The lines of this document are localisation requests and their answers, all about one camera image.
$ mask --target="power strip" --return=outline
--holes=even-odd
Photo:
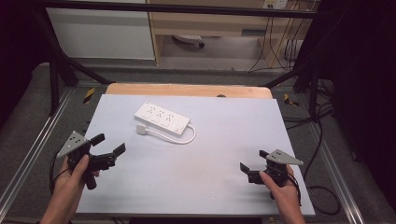
[[[190,119],[186,117],[149,102],[145,102],[134,114],[134,117],[178,135],[184,132],[190,122]]]

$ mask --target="black cable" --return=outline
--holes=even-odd
[[[114,223],[119,224],[119,222],[117,221],[117,219],[115,217],[112,217],[111,219],[113,219]]]
[[[318,146],[317,146],[317,148],[315,149],[314,155],[312,156],[311,160],[309,161],[309,163],[308,163],[308,165],[307,165],[307,167],[306,167],[306,169],[305,169],[304,177],[303,177],[303,180],[304,180],[304,181],[305,181],[306,176],[307,176],[307,174],[308,174],[309,168],[311,167],[311,165],[312,165],[312,163],[313,163],[315,157],[318,155],[318,152],[319,152],[319,149],[320,149],[321,141],[322,141],[322,138],[323,138],[323,128],[322,128],[322,125],[321,125],[321,122],[320,122],[320,111],[321,111],[322,107],[325,106],[325,105],[327,105],[327,104],[329,104],[329,103],[326,103],[326,104],[321,105],[321,106],[319,107],[319,109],[318,109],[317,118],[318,118],[318,126],[319,126],[319,131],[320,131],[319,140],[318,140]],[[325,189],[325,190],[327,190],[328,192],[330,192],[330,194],[331,194],[331,195],[334,197],[334,199],[336,200],[337,208],[336,208],[336,210],[335,210],[334,212],[324,211],[324,210],[318,208],[316,205],[314,205],[314,204],[312,203],[312,205],[314,206],[314,208],[317,209],[320,213],[323,213],[323,214],[329,215],[329,216],[334,216],[334,215],[336,215],[336,214],[338,214],[338,213],[340,212],[340,210],[341,210],[340,201],[339,201],[337,195],[335,195],[335,193],[333,193],[330,189],[327,189],[327,188],[322,187],[322,186],[312,186],[312,187],[307,187],[307,188],[308,188],[308,189]]]
[[[55,189],[55,179],[53,178],[53,168],[55,166],[56,156],[61,151],[63,146],[64,145],[61,145],[60,147],[58,147],[58,149],[56,149],[56,151],[52,155],[52,159],[50,161],[50,165],[49,165],[49,191],[50,191],[51,194],[53,194],[53,190]]]
[[[66,172],[66,171],[69,171],[69,169],[67,168],[67,169],[61,171],[58,175],[56,175],[55,178],[53,178],[53,182],[55,183],[56,180],[58,179],[58,177],[61,176],[62,174],[64,174],[64,172]]]
[[[322,119],[322,118],[328,116],[329,114],[331,114],[332,112],[333,112],[332,106],[326,107],[325,109],[322,110],[322,113],[320,113],[320,114],[318,115],[318,118],[319,118],[319,119]],[[286,128],[287,130],[292,129],[292,128],[299,127],[299,126],[301,126],[301,125],[304,125],[304,124],[306,124],[306,123],[308,123],[308,122],[313,121],[313,118],[303,118],[303,119],[299,119],[299,118],[282,117],[282,119],[283,119],[284,122],[297,123],[297,124],[295,124],[295,125],[293,125],[293,126],[287,127],[287,128]]]
[[[311,187],[307,187],[307,188],[311,191],[311,193],[312,193],[312,189],[324,189],[324,190],[328,191],[334,197],[334,199],[336,200],[337,208],[335,209],[335,211],[331,211],[331,212],[324,211],[324,210],[320,209],[319,207],[317,207],[316,205],[314,205],[312,203],[314,208],[317,209],[320,213],[326,214],[328,216],[334,216],[334,215],[336,215],[336,214],[338,214],[340,212],[340,210],[341,210],[340,200],[338,199],[337,195],[334,192],[332,192],[330,189],[322,187],[322,186],[311,186]]]
[[[297,52],[297,40],[296,40],[296,36],[297,36],[298,32],[300,31],[300,28],[301,28],[301,26],[303,25],[303,22],[304,22],[304,20],[301,20],[300,24],[299,24],[298,27],[297,27],[296,32],[294,33],[293,38],[291,39],[292,41],[295,41],[295,42],[296,42],[295,45],[294,45],[294,57],[293,57],[294,60],[296,59],[296,52]]]
[[[275,54],[275,52],[274,52],[274,49],[273,49],[273,47],[272,47],[272,42],[271,42],[271,39],[272,39],[272,28],[273,28],[273,26],[274,26],[274,17],[271,17],[271,28],[270,28],[270,49],[271,49],[271,51],[273,52],[273,54],[274,54],[274,56],[275,56],[275,58],[276,58],[276,60],[277,60],[277,62],[279,63],[279,65],[283,68],[283,69],[285,69],[285,70],[288,70],[288,68],[285,68],[283,65],[282,65],[282,63],[280,63],[280,60],[277,58],[277,55]]]
[[[318,118],[319,118],[320,110],[321,110],[321,108],[322,108],[324,105],[321,105],[321,106],[319,107],[319,109],[318,109],[318,114],[317,114],[317,117],[318,117]],[[319,140],[318,140],[318,145],[317,145],[317,147],[315,148],[314,155],[312,156],[311,160],[309,161],[308,165],[306,166],[306,169],[305,169],[305,172],[304,172],[304,178],[303,178],[304,181],[305,181],[305,179],[306,179],[306,176],[308,175],[308,171],[309,171],[309,168],[310,168],[311,165],[312,165],[312,162],[314,161],[315,157],[318,155],[318,152],[319,152],[319,149],[320,149],[320,145],[321,145],[321,141],[322,141],[322,138],[323,138],[323,129],[322,129],[322,126],[321,126],[320,119],[318,119],[318,126],[319,126],[319,132],[320,132],[320,134],[319,134]]]
[[[300,7],[300,0],[297,0],[297,2],[295,3],[295,5],[294,5],[294,8],[293,8],[293,10],[295,10],[296,8],[297,8],[297,6],[298,7]],[[291,47],[293,46],[293,40],[294,40],[294,38],[292,38],[291,39]],[[289,40],[288,40],[288,42],[287,42],[287,44],[286,44],[286,49],[285,49],[285,60],[286,61],[288,61],[288,64],[289,64],[289,71],[291,70],[291,63],[289,63],[289,60],[287,59],[287,57],[286,57],[286,55],[287,55],[287,50],[288,50],[288,45],[289,45]]]
[[[297,195],[298,195],[298,203],[301,206],[301,192],[300,192],[300,186],[298,185],[297,179],[294,177],[294,175],[288,173],[288,180],[294,185],[294,187],[297,189]]]
[[[267,32],[267,29],[268,29],[268,23],[270,22],[270,18],[268,17],[268,19],[267,19],[267,25],[265,26],[265,32]],[[257,71],[257,70],[255,70],[255,71],[251,71],[255,66],[256,66],[256,64],[260,61],[260,59],[262,58],[262,53],[264,52],[264,47],[265,47],[265,37],[266,37],[266,34],[264,35],[264,41],[262,42],[262,52],[260,52],[260,56],[259,56],[259,59],[254,63],[254,65],[247,71],[248,73],[251,73],[251,72],[255,72],[255,71]]]

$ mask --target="finger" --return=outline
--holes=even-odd
[[[82,175],[84,174],[85,170],[88,167],[88,163],[90,161],[90,158],[88,155],[84,155],[81,160],[78,162],[76,168],[74,169],[72,175],[70,176],[70,179],[72,181],[79,182],[81,179]]]
[[[279,186],[274,182],[271,176],[269,176],[267,173],[263,171],[260,171],[259,174],[260,177],[262,178],[262,182],[264,182],[265,186],[267,186],[269,190],[271,190],[273,193],[279,191]]]
[[[68,168],[69,168],[69,164],[67,164],[67,156],[66,156],[64,157],[64,162],[62,163],[61,170],[59,171],[59,173],[61,173],[63,170],[66,170]]]

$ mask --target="electrical outlet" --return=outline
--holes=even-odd
[[[262,8],[273,9],[275,8],[276,0],[265,0]]]
[[[134,117],[147,124],[152,124],[157,128],[178,135],[184,132],[190,122],[190,119],[186,117],[149,102],[145,102],[134,114]]]
[[[276,0],[274,4],[274,9],[285,9],[288,0]]]

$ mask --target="hand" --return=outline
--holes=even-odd
[[[293,170],[287,165],[288,173],[294,175]],[[288,180],[286,185],[280,188],[274,180],[266,174],[260,171],[262,182],[274,195],[277,209],[279,214],[285,223],[305,223],[303,215],[300,210],[300,204],[298,201],[297,189]]]
[[[81,158],[73,173],[64,172],[58,177],[47,211],[40,221],[41,224],[69,223],[78,208],[85,185],[81,177],[87,169],[88,163],[89,157],[85,155]],[[66,157],[61,171],[67,170],[68,167]]]

